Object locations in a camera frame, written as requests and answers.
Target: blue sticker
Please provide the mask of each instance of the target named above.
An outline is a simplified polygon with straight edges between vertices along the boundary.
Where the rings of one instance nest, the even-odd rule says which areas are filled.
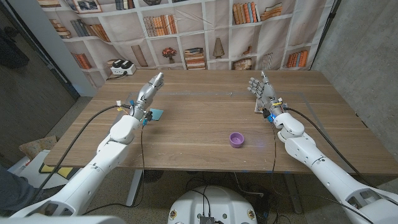
[[[152,111],[152,119],[158,121],[162,116],[163,110],[150,109]]]

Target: table leg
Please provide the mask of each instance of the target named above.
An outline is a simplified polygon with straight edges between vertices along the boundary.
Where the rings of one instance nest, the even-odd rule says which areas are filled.
[[[132,177],[129,195],[127,196],[127,201],[126,201],[127,206],[131,206],[134,203],[134,199],[138,194],[139,186],[141,184],[141,175],[142,175],[141,169],[137,169],[134,171],[134,176]]]
[[[290,195],[297,195],[299,192],[297,191],[296,182],[294,181],[293,174],[284,174],[285,182],[287,186],[287,190]],[[293,204],[293,212],[296,214],[303,213],[303,208],[301,206],[301,201],[299,196],[291,196],[290,199],[292,200]]]

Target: picture frame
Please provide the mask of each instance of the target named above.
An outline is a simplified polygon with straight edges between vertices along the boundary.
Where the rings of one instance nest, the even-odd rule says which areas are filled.
[[[102,12],[97,0],[73,0],[73,3],[79,14]]]

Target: wooden table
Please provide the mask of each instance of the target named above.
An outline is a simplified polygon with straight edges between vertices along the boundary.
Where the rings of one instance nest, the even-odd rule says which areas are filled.
[[[45,159],[55,165],[84,123],[99,110],[126,101],[137,93],[157,70],[139,70],[133,76],[110,80],[98,91]],[[144,128],[145,169],[270,172],[274,161],[274,135],[261,114],[254,113],[256,98],[247,91],[251,77],[260,71],[164,70],[165,85],[151,108],[164,110],[160,121]],[[315,71],[267,72],[279,97],[324,129],[341,153],[364,174],[398,174],[398,164],[380,141],[365,127],[355,112],[328,80]],[[333,149],[306,120],[301,121],[318,148],[348,172]],[[63,166],[83,167],[95,155],[119,112],[107,111],[97,117],[77,140]],[[229,134],[240,132],[244,146],[229,145]],[[120,165],[142,168],[141,131],[131,143],[127,159]],[[290,157],[277,139],[276,172],[309,173]]]

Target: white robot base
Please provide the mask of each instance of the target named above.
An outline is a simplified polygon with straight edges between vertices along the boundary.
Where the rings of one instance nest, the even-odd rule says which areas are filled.
[[[203,217],[203,193],[205,186],[195,188],[183,194],[170,209],[168,224],[176,223],[257,223],[257,217],[251,204],[240,194],[220,186],[207,186]]]

